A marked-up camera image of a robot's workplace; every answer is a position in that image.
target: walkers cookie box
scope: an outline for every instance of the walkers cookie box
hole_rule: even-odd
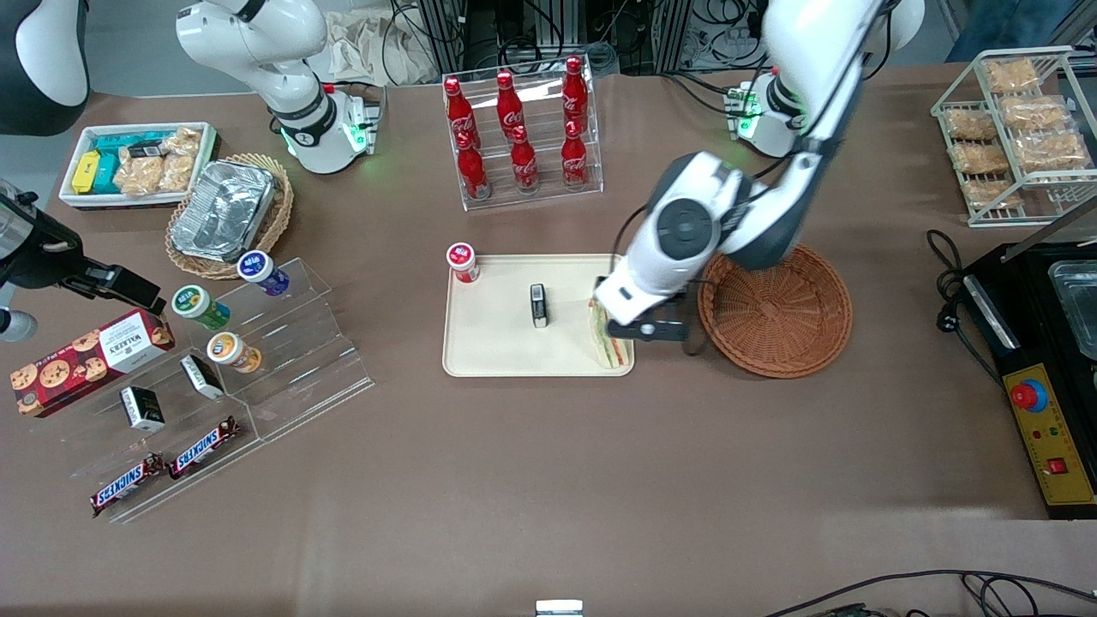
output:
[[[11,373],[19,413],[46,417],[176,346],[167,322],[136,308]]]

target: brown tabletop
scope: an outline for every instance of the brown tabletop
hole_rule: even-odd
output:
[[[297,197],[275,256],[304,257],[331,283],[377,385],[124,526],[92,520],[93,487],[67,478],[57,444],[29,433],[65,413],[35,420],[12,406],[0,414],[0,607],[483,616],[579,597],[595,616],[760,615],[870,575],[946,566],[1092,588],[1097,524],[1044,520],[1003,395],[934,326],[941,267],[925,229],[947,231],[969,261],[1027,234],[962,223],[928,113],[958,72],[885,69],[867,86],[803,236],[849,287],[853,334],[834,364],[794,381],[670,344],[637,345],[623,379],[442,371],[452,242],[604,253],[670,159],[708,149],[749,171],[766,165],[667,81],[599,82],[604,193],[473,215],[457,199],[434,87],[392,92],[377,154],[335,176],[302,170],[255,96],[95,97],[83,125],[207,121],[223,154],[283,161]],[[78,213],[53,201],[89,255],[169,292],[196,282],[163,251],[170,211]],[[14,306],[42,327],[0,347],[3,370],[123,311],[58,290],[21,291]],[[964,605],[952,579],[851,597],[930,613]]]

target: brown wicker basket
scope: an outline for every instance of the brown wicker basket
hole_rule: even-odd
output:
[[[853,305],[838,273],[798,246],[780,265],[750,272],[719,255],[698,292],[701,322],[720,351],[761,375],[791,379],[822,370],[846,347]]]
[[[256,243],[255,248],[270,253],[270,250],[274,248],[274,243],[278,242],[279,237],[282,235],[282,232],[290,226],[290,213],[293,211],[293,187],[290,186],[290,177],[286,176],[285,168],[282,167],[282,164],[265,155],[233,155],[226,157],[224,160],[262,167],[273,173],[274,178],[278,179],[279,186],[274,192],[274,201],[271,203],[270,209],[267,211],[267,215],[263,217],[263,223],[259,227],[259,233],[256,234],[258,242]],[[171,221],[168,223],[168,229],[171,229],[171,226],[176,224],[176,221],[178,221],[179,216],[182,215],[183,210],[186,209],[186,204],[190,203],[190,201],[191,193],[186,193],[183,201],[179,202],[179,207],[177,207],[176,212],[171,214]],[[236,273],[236,263],[223,263],[220,261],[214,261],[213,259],[191,257],[190,255],[179,253],[176,250],[176,247],[171,246],[170,232],[165,236],[163,243],[168,247],[168,257],[171,258],[171,261],[176,266],[179,266],[185,272],[197,274],[203,279],[216,281],[239,278]]]

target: red glass bottle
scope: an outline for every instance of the red glass bottle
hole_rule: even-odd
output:
[[[453,131],[454,135],[459,131],[468,133],[473,139],[473,147],[479,149],[479,132],[476,131],[473,105],[461,92],[461,81],[456,77],[446,77],[442,88],[445,90],[445,116],[450,120],[450,131]]]
[[[514,76],[509,70],[500,70],[496,76],[496,82],[499,85],[499,102],[495,110],[499,114],[499,126],[502,127],[507,142],[513,144],[514,127],[525,124],[522,100],[518,98],[518,92],[514,92]]]
[[[564,99],[564,121],[579,125],[579,133],[587,132],[587,82],[583,79],[583,58],[568,56],[564,61],[567,75],[564,76],[564,88],[561,98]]]
[[[457,169],[461,170],[461,181],[465,184],[468,199],[484,200],[491,197],[491,184],[487,182],[484,171],[484,159],[473,147],[473,137],[461,131],[455,137],[457,142]]]
[[[564,165],[564,187],[572,191],[581,191],[587,184],[587,146],[583,143],[579,124],[569,121],[564,124],[564,147],[561,157]]]
[[[518,192],[532,195],[541,188],[538,175],[538,156],[530,145],[525,127],[519,124],[514,127],[514,145],[510,148],[510,165],[514,169],[514,183]]]

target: acrylic display stand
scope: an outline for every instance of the acrylic display stand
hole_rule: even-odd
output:
[[[514,184],[514,172],[510,167],[510,146],[502,135],[499,116],[495,111],[499,94],[495,81],[497,69],[468,70],[445,76],[461,80],[461,90],[473,105],[473,116],[476,119],[476,130],[480,137],[479,153],[484,157],[484,170],[487,172],[488,182],[491,183],[491,197],[484,200],[470,199],[461,182],[461,170],[457,169],[457,193],[465,211],[602,191],[602,154],[599,146],[595,82],[590,71],[590,60],[586,55],[583,56],[583,77],[587,82],[588,92],[588,128],[583,141],[587,145],[589,178],[581,190],[574,192],[564,187],[564,170],[561,165],[561,147],[564,145],[564,103],[561,90],[565,75],[562,60],[521,63],[508,67],[514,74],[514,91],[522,100],[530,145],[538,156],[541,188],[532,195],[519,193]],[[444,93],[441,113],[445,113]],[[450,147],[453,150],[453,165],[456,169],[457,147],[452,131]]]
[[[169,317],[176,347],[138,372],[78,401],[32,429],[58,438],[76,481],[72,498],[91,515],[88,497],[136,465],[148,452],[174,460],[229,415],[240,433],[180,480],[167,472],[151,478],[102,517],[124,523],[220,472],[229,462],[270,444],[373,385],[358,350],[339,330],[326,295],[330,288],[303,260],[282,266],[290,289],[268,296],[245,284],[218,300],[229,307],[225,330],[259,349],[260,368],[244,374],[214,364],[205,347],[215,334],[196,322]],[[225,396],[211,401],[194,391],[179,360],[193,354],[218,372]],[[136,385],[152,390],[166,426],[156,434],[129,427],[118,393]]]

